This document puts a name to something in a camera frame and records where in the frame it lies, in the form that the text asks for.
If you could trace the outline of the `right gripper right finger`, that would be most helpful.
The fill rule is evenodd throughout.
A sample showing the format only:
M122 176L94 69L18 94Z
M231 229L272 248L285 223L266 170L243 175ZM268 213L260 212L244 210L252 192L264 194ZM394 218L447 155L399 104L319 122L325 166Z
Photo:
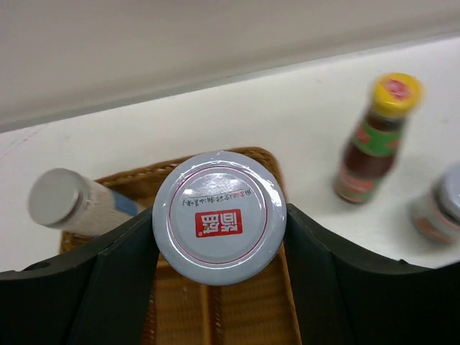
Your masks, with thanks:
M459 264L371 252L287 205L285 256L303 344L457 344Z

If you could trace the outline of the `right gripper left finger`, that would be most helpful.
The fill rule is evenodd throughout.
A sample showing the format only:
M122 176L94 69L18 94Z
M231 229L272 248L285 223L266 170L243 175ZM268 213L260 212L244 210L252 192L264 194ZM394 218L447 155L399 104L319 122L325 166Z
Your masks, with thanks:
M159 249L147 209L69 252L1 273L2 344L140 344Z

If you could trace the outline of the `white shaker blue label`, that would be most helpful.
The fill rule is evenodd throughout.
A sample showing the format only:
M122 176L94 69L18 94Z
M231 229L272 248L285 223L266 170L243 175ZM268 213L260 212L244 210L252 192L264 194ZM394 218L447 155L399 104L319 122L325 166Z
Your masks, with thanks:
M126 196L64 168L41 175L28 198L35 223L89 237L105 234L143 210Z

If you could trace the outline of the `spice jar red label lid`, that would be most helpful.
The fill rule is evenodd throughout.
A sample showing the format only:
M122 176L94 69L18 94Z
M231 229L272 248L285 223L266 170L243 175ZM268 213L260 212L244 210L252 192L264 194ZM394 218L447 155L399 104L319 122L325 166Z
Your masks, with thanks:
M230 151L180 163L152 207L160 254L181 275L205 285L236 284L261 272L279 251L286 223L274 174Z

